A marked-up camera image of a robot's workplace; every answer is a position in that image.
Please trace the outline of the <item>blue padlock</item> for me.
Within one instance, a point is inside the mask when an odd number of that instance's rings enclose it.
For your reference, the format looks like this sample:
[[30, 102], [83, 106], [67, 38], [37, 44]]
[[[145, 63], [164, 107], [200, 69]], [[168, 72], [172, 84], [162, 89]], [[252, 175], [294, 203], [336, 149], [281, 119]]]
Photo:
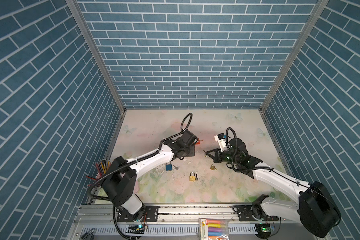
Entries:
[[166, 163], [166, 171], [169, 172], [169, 171], [172, 171], [173, 170], [173, 165], [171, 162], [169, 163]]

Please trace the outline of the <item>large brass padlock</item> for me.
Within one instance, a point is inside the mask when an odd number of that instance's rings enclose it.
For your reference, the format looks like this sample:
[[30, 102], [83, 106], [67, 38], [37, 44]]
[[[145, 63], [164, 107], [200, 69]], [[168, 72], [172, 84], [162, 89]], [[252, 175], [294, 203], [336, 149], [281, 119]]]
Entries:
[[198, 181], [198, 176], [195, 172], [190, 172], [189, 181], [191, 182]]

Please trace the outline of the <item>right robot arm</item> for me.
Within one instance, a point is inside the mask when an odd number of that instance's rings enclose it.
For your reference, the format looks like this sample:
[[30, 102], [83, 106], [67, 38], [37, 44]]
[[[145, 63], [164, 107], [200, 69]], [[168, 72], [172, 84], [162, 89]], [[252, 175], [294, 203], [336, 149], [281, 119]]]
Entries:
[[322, 183], [293, 178], [251, 156], [246, 144], [237, 138], [232, 128], [216, 135], [215, 141], [219, 147], [205, 152], [215, 164], [226, 163], [234, 172], [264, 182], [290, 198], [290, 201], [282, 201], [270, 195], [261, 195], [252, 203], [254, 219], [265, 221], [275, 216], [291, 220], [302, 224], [319, 238], [324, 238], [333, 227], [340, 224], [341, 212]]

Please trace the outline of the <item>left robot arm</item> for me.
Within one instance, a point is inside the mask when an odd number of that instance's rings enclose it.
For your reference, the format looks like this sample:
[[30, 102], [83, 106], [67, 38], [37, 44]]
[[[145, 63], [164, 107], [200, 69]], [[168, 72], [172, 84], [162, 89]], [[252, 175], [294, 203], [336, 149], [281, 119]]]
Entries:
[[136, 158], [114, 159], [105, 175], [88, 187], [87, 196], [109, 201], [115, 208], [122, 207], [137, 220], [140, 219], [145, 206], [135, 194], [137, 180], [160, 165], [195, 155], [195, 145], [199, 139], [188, 130], [192, 118], [192, 113], [187, 114], [182, 121], [184, 124], [189, 119], [187, 125], [181, 126], [179, 133], [161, 140], [157, 149]]

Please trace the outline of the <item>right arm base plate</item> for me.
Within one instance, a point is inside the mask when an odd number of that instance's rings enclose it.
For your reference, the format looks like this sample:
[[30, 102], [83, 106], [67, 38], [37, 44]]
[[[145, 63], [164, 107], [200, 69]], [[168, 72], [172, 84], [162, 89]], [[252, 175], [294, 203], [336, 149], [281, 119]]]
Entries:
[[279, 220], [279, 217], [268, 216], [259, 207], [253, 205], [236, 205], [233, 206], [233, 211], [238, 215], [240, 222], [275, 222]]

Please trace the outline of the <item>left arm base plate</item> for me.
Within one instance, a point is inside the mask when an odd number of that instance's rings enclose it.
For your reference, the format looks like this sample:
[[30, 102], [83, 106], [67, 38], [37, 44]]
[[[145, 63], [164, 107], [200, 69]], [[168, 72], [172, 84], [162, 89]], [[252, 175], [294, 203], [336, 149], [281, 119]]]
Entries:
[[158, 206], [143, 206], [135, 214], [131, 214], [127, 210], [122, 209], [117, 215], [117, 222], [121, 222], [121, 223], [157, 222], [158, 215], [159, 215], [159, 207]]

